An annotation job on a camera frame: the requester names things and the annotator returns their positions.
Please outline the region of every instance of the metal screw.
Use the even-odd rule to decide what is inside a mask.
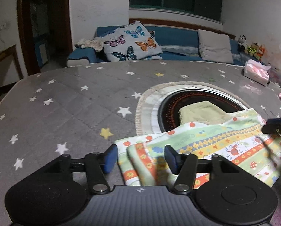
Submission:
[[[186,192],[190,189],[190,187],[186,184],[181,183],[181,184],[175,185],[175,189],[180,192]]]
[[[99,184],[94,185],[93,189],[98,192],[103,192],[103,191],[106,191],[108,189],[108,187],[104,184],[99,183]]]

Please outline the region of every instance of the plush toy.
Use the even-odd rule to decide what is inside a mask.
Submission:
[[[245,52],[247,47],[248,45],[246,43],[246,37],[244,35],[241,35],[238,39],[238,51]]]
[[[254,42],[251,44],[250,47],[248,47],[248,54],[253,57],[253,55],[257,52],[257,49],[258,49],[258,43],[257,42]]]
[[[265,53],[265,47],[262,45],[258,48],[257,52],[253,55],[257,60],[262,61],[262,56]]]

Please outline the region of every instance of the door frame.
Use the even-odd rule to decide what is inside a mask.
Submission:
[[[71,53],[73,51],[73,47],[70,27],[69,0],[65,0],[65,8],[67,47],[69,53]],[[40,72],[40,68],[38,66],[34,49],[32,25],[30,21],[30,9],[27,8],[27,4],[24,0],[17,0],[17,20],[20,44],[27,73],[29,76],[37,74]]]

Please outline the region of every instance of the sofa backrest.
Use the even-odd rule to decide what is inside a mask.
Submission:
[[[96,36],[115,30],[119,26],[106,26],[97,28]],[[145,25],[147,30],[155,31],[156,42],[163,46],[199,47],[198,31],[193,29],[173,28],[159,25]],[[238,42],[230,39],[231,53],[239,54]]]

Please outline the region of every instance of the sofa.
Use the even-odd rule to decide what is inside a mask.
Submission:
[[[119,26],[99,27],[96,37],[114,30]],[[193,29],[173,28],[160,25],[145,25],[148,31],[155,31],[155,40],[161,46],[163,53],[160,55],[163,60],[188,60],[205,61],[198,52],[198,31]],[[233,64],[244,66],[248,59],[252,58],[247,54],[238,52],[237,41],[230,39]],[[67,59],[67,66],[87,65],[90,63],[107,62],[103,52],[96,53],[92,48],[77,48]]]

